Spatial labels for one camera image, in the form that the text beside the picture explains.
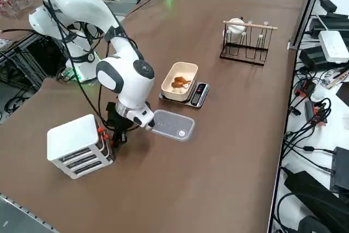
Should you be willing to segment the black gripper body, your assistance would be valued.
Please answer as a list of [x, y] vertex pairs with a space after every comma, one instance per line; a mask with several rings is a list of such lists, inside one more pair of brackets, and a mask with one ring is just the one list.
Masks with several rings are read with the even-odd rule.
[[106, 106], [107, 120], [106, 125], [118, 132], [130, 132], [137, 129], [139, 126], [131, 120], [122, 117], [116, 111], [116, 103], [108, 102]]

